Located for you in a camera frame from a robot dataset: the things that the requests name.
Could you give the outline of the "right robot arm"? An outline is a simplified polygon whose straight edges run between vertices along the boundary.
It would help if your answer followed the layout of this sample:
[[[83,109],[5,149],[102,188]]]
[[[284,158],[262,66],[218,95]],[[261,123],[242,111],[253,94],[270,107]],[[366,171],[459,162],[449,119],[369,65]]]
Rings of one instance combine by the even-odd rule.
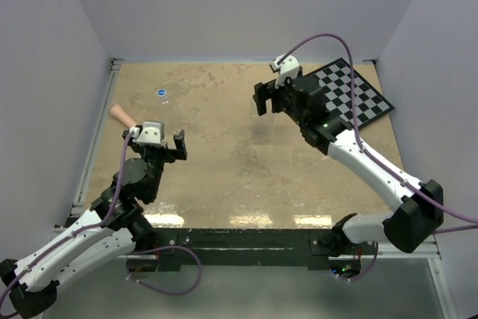
[[[326,108],[323,88],[310,76],[277,86],[275,81],[254,86],[258,115],[287,114],[305,142],[343,164],[373,189],[389,208],[379,215],[349,214],[332,227],[332,254],[351,253],[363,242],[385,242],[404,253],[414,252],[444,221],[438,205],[443,189],[434,180],[423,182],[394,166],[363,140],[353,127]],[[424,193],[438,205],[419,194]]]

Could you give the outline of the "large clear plastic bottle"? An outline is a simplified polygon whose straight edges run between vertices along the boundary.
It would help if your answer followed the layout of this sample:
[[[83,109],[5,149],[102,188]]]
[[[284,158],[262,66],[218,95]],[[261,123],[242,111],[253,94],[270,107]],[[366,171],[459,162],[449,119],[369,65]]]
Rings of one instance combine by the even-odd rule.
[[[259,116],[254,99],[249,102],[249,130],[251,141],[262,145],[269,143],[273,138],[274,113],[270,100],[266,101],[266,113]]]

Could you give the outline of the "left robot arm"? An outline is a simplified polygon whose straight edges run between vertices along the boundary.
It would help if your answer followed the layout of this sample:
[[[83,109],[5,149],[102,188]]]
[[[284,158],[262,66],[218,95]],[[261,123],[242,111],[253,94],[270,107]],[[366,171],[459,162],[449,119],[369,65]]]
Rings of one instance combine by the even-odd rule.
[[[174,148],[158,123],[144,123],[123,133],[124,149],[136,158],[120,159],[109,188],[80,217],[46,245],[22,259],[1,262],[1,280],[13,317],[34,318],[51,307],[73,279],[117,256],[149,252],[155,231],[143,205],[157,198],[165,164],[187,159],[184,132],[174,134]]]

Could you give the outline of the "small clear plastic bottle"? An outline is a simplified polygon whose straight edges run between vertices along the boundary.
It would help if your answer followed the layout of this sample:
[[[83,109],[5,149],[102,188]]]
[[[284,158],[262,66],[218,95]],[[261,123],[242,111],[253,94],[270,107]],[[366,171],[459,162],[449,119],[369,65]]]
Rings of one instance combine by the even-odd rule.
[[[161,105],[167,105],[170,103],[170,93],[166,90],[166,96],[158,96],[158,101]]]

